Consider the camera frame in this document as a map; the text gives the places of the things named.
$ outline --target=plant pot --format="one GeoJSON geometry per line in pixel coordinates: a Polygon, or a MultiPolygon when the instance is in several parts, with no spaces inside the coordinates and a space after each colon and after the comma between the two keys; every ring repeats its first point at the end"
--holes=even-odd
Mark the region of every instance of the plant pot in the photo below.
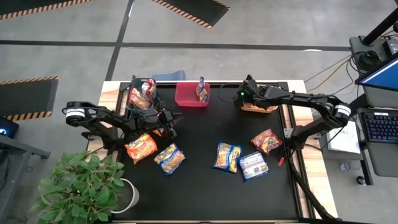
{"type": "Polygon", "coordinates": [[[111,211],[111,213],[113,213],[113,214],[119,214],[119,213],[127,211],[129,208],[132,208],[133,206],[135,206],[139,199],[139,192],[135,188],[135,186],[133,186],[133,184],[127,179],[124,179],[124,178],[120,178],[120,179],[124,182],[124,187],[122,188],[122,191],[121,191],[122,197],[119,198],[119,200],[121,201],[120,205],[122,204],[121,206],[123,206],[123,208],[121,208],[121,210],[119,210],[119,211],[111,211]]]}

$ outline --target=red plastic basket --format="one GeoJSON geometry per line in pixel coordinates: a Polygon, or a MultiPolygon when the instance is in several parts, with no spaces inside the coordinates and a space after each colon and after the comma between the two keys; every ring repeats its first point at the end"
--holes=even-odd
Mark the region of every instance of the red plastic basket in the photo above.
{"type": "Polygon", "coordinates": [[[209,94],[209,100],[207,102],[199,102],[198,96],[195,93],[197,86],[197,82],[177,83],[175,87],[175,102],[179,106],[207,107],[210,101],[210,84],[205,83],[205,89],[209,94]]]}

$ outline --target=keyboard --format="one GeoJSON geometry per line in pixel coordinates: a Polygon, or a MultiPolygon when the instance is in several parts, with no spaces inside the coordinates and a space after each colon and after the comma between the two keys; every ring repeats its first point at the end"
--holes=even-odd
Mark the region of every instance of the keyboard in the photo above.
{"type": "Polygon", "coordinates": [[[364,110],[360,117],[367,141],[398,144],[398,111],[364,110]]]}

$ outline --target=black pole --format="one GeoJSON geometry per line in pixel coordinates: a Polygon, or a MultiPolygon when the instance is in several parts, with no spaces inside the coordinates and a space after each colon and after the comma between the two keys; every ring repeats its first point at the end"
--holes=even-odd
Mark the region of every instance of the black pole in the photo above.
{"type": "Polygon", "coordinates": [[[394,25],[398,21],[398,8],[396,8],[391,14],[387,16],[374,30],[372,30],[363,40],[362,44],[369,46],[378,37],[380,37],[388,28],[394,25]]]}

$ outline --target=monitor screen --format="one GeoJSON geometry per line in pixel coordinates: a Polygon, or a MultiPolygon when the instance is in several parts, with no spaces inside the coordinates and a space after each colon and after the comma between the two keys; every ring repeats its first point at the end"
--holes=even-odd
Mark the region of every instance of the monitor screen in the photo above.
{"type": "Polygon", "coordinates": [[[398,57],[360,79],[359,85],[398,91],[398,57]]]}

